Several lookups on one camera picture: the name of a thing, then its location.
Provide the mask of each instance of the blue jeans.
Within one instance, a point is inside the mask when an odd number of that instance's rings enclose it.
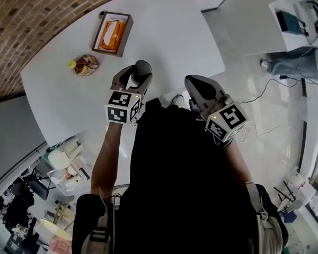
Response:
[[[309,79],[318,80],[315,57],[315,50],[317,48],[311,48],[300,47],[290,52],[270,53],[272,62],[269,65],[268,72],[272,75],[287,75],[297,79],[304,76]]]

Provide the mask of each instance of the sneaker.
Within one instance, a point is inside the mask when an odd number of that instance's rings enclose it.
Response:
[[[268,61],[266,61],[266,60],[263,60],[263,59],[260,60],[260,67],[261,67],[263,70],[268,70],[268,69],[269,69],[269,66],[270,66],[270,62],[268,62]]]
[[[184,102],[185,102],[184,97],[181,94],[178,94],[171,101],[171,105],[177,105],[179,108],[182,108],[184,105]]]

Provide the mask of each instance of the cardboard box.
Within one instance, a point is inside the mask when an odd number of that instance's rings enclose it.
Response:
[[[100,13],[100,17],[102,17],[102,21],[92,51],[122,57],[133,26],[131,15],[103,11]]]

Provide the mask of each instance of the white table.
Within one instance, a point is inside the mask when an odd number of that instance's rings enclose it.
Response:
[[[122,58],[91,51],[101,11],[131,14],[134,24]],[[67,61],[85,53],[100,62],[78,77]],[[47,143],[52,146],[105,121],[112,77],[144,59],[154,75],[146,100],[184,86],[191,74],[225,70],[222,57],[193,0],[112,0],[86,14],[51,40],[22,70],[23,85]]]

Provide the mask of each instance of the cylindrical object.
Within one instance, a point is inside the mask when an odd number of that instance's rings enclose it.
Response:
[[[67,67],[74,69],[78,76],[91,75],[98,69],[99,62],[96,57],[92,55],[83,55],[77,58],[75,61],[71,60],[67,63]]]

